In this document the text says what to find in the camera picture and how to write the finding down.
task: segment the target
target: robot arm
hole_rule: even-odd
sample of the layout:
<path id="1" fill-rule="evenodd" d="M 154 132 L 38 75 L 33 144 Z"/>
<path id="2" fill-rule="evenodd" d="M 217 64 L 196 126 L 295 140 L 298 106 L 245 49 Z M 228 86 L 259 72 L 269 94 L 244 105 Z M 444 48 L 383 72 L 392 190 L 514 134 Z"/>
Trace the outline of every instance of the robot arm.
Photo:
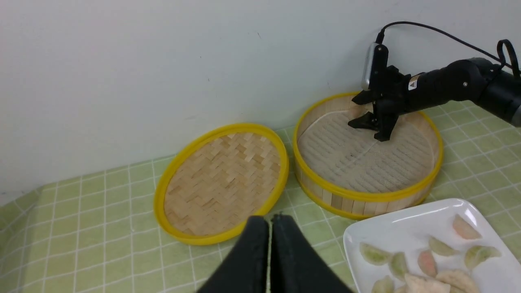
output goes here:
<path id="1" fill-rule="evenodd" d="M 369 48 L 362 80 L 364 91 L 353 99 L 359 105 L 372 103 L 373 112 L 351 120 L 349 126 L 375 130 L 375 139 L 387 141 L 400 115 L 448 101 L 469 100 L 500 119 L 521 127 L 521 76 L 508 40 L 498 43 L 500 58 L 495 59 L 501 64 L 493 64 L 484 58 L 471 58 L 411 76 L 401 74 L 394 66 L 387 66 L 389 51 L 381 44 L 382 39 L 383 33 Z M 503 45 L 507 47 L 512 65 L 506 64 Z M 511 67 L 513 74 L 503 71 L 504 66 Z"/>

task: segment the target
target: woven bamboo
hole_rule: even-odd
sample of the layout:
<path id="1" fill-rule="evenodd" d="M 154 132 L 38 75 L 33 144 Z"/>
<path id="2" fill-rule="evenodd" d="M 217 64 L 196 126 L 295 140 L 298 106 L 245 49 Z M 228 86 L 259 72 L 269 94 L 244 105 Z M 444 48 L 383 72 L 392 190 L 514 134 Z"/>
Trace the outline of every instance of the woven bamboo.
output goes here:
<path id="1" fill-rule="evenodd" d="M 428 195 L 442 161 L 442 141 L 423 113 L 400 116 L 388 142 L 349 120 L 372 110 L 342 94 L 301 118 L 293 145 L 295 174 L 308 196 L 341 216 L 363 219 L 397 211 Z"/>
<path id="2" fill-rule="evenodd" d="M 227 240 L 249 216 L 272 208 L 288 170 L 284 145 L 268 128 L 241 124 L 215 130 L 170 164 L 156 191 L 156 216 L 185 243 Z"/>

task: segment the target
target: white plate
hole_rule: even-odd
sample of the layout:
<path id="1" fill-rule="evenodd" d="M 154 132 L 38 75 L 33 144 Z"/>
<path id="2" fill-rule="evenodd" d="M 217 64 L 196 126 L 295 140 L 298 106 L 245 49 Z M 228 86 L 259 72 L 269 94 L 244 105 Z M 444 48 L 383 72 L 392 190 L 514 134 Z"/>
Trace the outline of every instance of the white plate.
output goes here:
<path id="1" fill-rule="evenodd" d="M 477 229 L 482 239 L 464 240 L 452 228 L 456 214 Z M 521 292 L 521 265 L 506 247 L 487 220 L 469 202 L 446 199 L 422 204 L 401 211 L 369 218 L 349 226 L 344 232 L 344 248 L 356 288 L 360 293 L 370 293 L 376 280 L 389 275 L 387 265 L 367 263 L 359 252 L 360 242 L 366 242 L 389 252 L 405 252 L 409 272 L 424 275 L 417 263 L 418 255 L 428 249 L 428 237 L 432 235 L 461 251 L 454 257 L 434 254 L 438 272 L 459 268 L 467 270 L 463 262 L 466 250 L 474 245 L 494 246 L 501 251 L 500 258 L 491 258 L 477 266 L 472 277 L 481 292 Z M 403 282 L 393 277 L 398 288 Z"/>

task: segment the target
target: bamboo steamer lid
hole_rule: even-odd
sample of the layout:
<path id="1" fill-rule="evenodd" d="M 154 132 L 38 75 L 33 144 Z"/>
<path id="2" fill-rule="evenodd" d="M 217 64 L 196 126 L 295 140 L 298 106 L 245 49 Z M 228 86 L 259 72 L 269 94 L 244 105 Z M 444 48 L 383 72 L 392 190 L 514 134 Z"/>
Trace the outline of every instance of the bamboo steamer lid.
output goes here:
<path id="1" fill-rule="evenodd" d="M 208 245 L 238 235 L 251 215 L 264 215 L 289 173 L 284 144 L 270 129 L 238 124 L 216 129 L 179 153 L 156 191 L 166 232 Z"/>

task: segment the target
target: dumpling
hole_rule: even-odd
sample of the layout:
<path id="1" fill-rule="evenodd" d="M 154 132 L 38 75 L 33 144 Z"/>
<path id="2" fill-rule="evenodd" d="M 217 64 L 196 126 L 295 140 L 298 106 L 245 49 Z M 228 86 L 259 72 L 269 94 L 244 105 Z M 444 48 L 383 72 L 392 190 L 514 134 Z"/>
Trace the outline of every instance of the dumpling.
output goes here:
<path id="1" fill-rule="evenodd" d="M 476 282 L 462 270 L 442 271 L 436 276 L 436 280 L 449 284 L 452 288 L 459 289 L 464 293 L 479 293 Z"/>
<path id="2" fill-rule="evenodd" d="M 407 293 L 407 285 L 397 288 L 394 293 Z"/>
<path id="3" fill-rule="evenodd" d="M 465 291 L 461 291 L 461 290 L 459 290 L 458 288 L 456 288 L 456 287 L 452 287 L 452 286 L 451 286 L 451 291 L 450 291 L 450 293 L 466 293 L 466 292 L 465 292 Z"/>
<path id="4" fill-rule="evenodd" d="M 385 278 L 380 279 L 375 282 L 373 285 L 373 289 L 371 293 L 393 293 L 394 292 L 394 283 L 389 276 L 385 276 Z"/>
<path id="5" fill-rule="evenodd" d="M 492 246 L 472 246 L 467 250 L 465 254 L 465 266 L 469 270 L 473 270 L 480 263 L 486 261 L 489 258 L 498 258 L 501 256 L 501 252 L 497 248 Z"/>
<path id="6" fill-rule="evenodd" d="M 405 274 L 407 292 L 414 293 L 450 293 L 451 285 L 431 278 Z"/>
<path id="7" fill-rule="evenodd" d="M 405 281 L 404 275 L 409 272 L 407 261 L 405 260 L 405 253 L 398 252 L 392 256 L 391 261 L 389 262 L 389 270 L 391 270 L 393 276 L 399 280 Z"/>
<path id="8" fill-rule="evenodd" d="M 364 260 L 372 265 L 384 265 L 391 260 L 392 254 L 367 243 L 360 243 L 360 253 Z"/>
<path id="9" fill-rule="evenodd" d="M 481 234 L 460 217 L 460 215 L 456 215 L 456 218 L 454 218 L 452 228 L 454 228 L 454 231 L 463 239 L 480 239 L 482 237 Z"/>
<path id="10" fill-rule="evenodd" d="M 435 254 L 443 257 L 451 257 L 459 252 L 433 236 L 429 238 L 429 247 Z"/>
<path id="11" fill-rule="evenodd" d="M 437 269 L 436 269 L 436 261 L 432 256 L 432 252 L 430 250 L 424 250 L 420 252 L 418 256 L 418 266 L 420 270 L 429 277 L 436 277 Z"/>

